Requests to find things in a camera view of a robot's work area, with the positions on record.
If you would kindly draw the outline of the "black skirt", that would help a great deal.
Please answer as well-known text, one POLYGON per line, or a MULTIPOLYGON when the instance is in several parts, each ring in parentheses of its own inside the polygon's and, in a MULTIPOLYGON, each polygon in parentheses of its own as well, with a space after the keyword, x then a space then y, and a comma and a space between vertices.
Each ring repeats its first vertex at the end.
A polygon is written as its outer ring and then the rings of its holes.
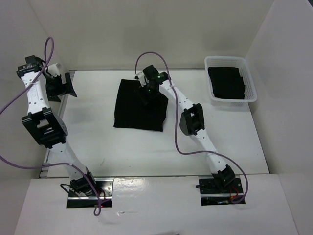
POLYGON ((121 80, 116 97, 113 126, 162 132, 168 98, 160 94, 156 100, 144 105, 136 94, 139 87, 139 81, 121 80))

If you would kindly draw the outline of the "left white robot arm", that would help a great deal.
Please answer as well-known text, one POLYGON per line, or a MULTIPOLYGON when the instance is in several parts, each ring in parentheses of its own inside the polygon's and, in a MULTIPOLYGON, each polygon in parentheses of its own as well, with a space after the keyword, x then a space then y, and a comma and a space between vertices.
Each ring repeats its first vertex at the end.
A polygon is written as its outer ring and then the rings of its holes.
POLYGON ((60 102, 62 95, 77 96, 70 74, 61 76, 60 64, 52 64, 45 69, 44 60, 35 55, 26 57, 25 61, 26 64, 17 69, 17 76, 28 89, 28 110, 27 115, 22 117, 22 123, 39 145, 66 163, 73 194, 92 196, 97 191, 97 183, 70 147, 66 125, 49 104, 60 102))

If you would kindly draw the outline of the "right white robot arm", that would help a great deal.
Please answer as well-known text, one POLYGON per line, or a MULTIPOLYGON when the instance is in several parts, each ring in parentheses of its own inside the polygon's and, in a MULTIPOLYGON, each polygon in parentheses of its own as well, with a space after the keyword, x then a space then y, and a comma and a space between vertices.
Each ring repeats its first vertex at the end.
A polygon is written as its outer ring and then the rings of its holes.
POLYGON ((175 104, 178 115, 177 129, 201 148, 201 152, 206 156, 215 189, 226 192, 235 180, 235 173, 223 157, 218 155, 205 129, 202 105, 189 100, 170 80, 166 72, 160 73, 153 65, 136 72, 134 78, 140 82, 136 92, 144 105, 152 105, 161 95, 175 104))

